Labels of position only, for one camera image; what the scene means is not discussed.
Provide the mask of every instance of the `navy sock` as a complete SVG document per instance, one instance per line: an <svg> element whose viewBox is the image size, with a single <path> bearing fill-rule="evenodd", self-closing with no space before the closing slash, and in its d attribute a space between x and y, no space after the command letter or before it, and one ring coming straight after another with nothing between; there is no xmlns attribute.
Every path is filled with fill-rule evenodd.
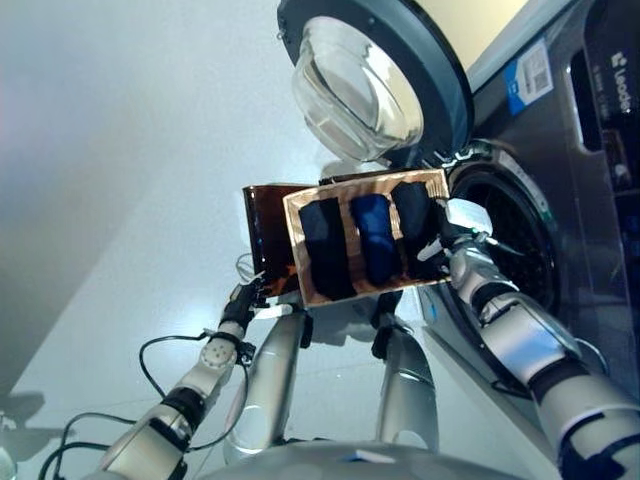
<svg viewBox="0 0 640 480"><path fill-rule="evenodd" d="M311 258L311 279L318 293L331 300L355 296L338 199L305 205L300 209L300 222Z"/></svg>
<svg viewBox="0 0 640 480"><path fill-rule="evenodd" d="M391 191L391 197L400 217L400 230L407 252L409 276L429 279L441 276L432 262L418 260L420 250L434 241L438 233L437 224L430 221L435 220L433 218L435 212L431 208L432 200L429 198L424 182L400 182Z"/></svg>
<svg viewBox="0 0 640 480"><path fill-rule="evenodd" d="M351 200L351 216L360 231L362 254L367 265L367 279L373 285L386 283L400 273L402 263L391 232L389 200L380 194Z"/></svg>

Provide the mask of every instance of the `washing machine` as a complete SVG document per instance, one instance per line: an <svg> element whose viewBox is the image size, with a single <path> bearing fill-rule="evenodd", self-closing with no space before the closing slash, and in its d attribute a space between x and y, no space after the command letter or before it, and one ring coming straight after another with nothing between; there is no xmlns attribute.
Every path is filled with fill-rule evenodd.
<svg viewBox="0 0 640 480"><path fill-rule="evenodd" d="M485 206L494 236L521 253L494 250L501 270L640 397L637 18L639 0L562 2L540 28L522 25L521 48L474 77L472 93L419 0L278 8L294 95L318 139L340 158L444 169L451 195ZM450 287L420 296L425 318L440 308L432 331L526 403Z"/></svg>
<svg viewBox="0 0 640 480"><path fill-rule="evenodd" d="M494 249L500 269L639 398L637 18L630 1L562 10L474 92L475 153L448 178L451 195L484 205L495 237L524 254ZM453 320L435 332L495 388L522 394L449 285L420 295L425 316L437 295Z"/></svg>

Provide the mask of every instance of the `blue sticker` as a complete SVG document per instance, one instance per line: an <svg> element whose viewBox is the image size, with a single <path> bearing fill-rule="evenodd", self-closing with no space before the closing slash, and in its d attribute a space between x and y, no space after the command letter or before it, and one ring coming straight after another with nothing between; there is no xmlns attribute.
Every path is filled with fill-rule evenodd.
<svg viewBox="0 0 640 480"><path fill-rule="evenodd" d="M516 115L553 90L549 56L544 39L536 42L504 71L509 110Z"/></svg>

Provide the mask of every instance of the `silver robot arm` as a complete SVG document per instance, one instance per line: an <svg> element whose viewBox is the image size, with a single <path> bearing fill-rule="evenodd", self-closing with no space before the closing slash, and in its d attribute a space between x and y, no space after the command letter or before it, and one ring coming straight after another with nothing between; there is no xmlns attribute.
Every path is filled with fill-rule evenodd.
<svg viewBox="0 0 640 480"><path fill-rule="evenodd" d="M450 250L451 283L478 315L486 348L531 392L563 478L640 478L640 405L590 372L571 334L476 242Z"/></svg>
<svg viewBox="0 0 640 480"><path fill-rule="evenodd" d="M113 444L103 456L99 471L85 480L178 480L184 477L183 456L231 376L259 292L259 280L236 287L218 331L211 333L196 365L159 405Z"/></svg>

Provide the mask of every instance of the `brand logo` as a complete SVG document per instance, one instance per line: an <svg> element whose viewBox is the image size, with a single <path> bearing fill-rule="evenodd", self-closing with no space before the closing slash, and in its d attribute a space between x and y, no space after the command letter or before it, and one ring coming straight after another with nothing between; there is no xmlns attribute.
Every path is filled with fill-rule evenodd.
<svg viewBox="0 0 640 480"><path fill-rule="evenodd" d="M615 69L613 77L616 82L616 90L618 91L618 102L620 103L620 110L623 113L629 113L631 111L631 95L629 94L629 87L627 86L627 57L622 52L615 53L611 56L611 66Z"/></svg>

